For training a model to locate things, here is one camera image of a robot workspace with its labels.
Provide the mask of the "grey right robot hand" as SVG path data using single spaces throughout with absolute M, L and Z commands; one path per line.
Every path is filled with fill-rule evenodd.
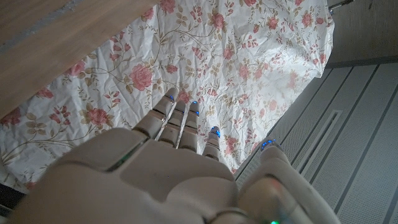
M 197 153 L 198 104 L 171 88 L 132 130 L 111 129 L 55 162 L 9 223 L 338 223 L 274 139 L 242 186 L 220 161 L 220 130 Z

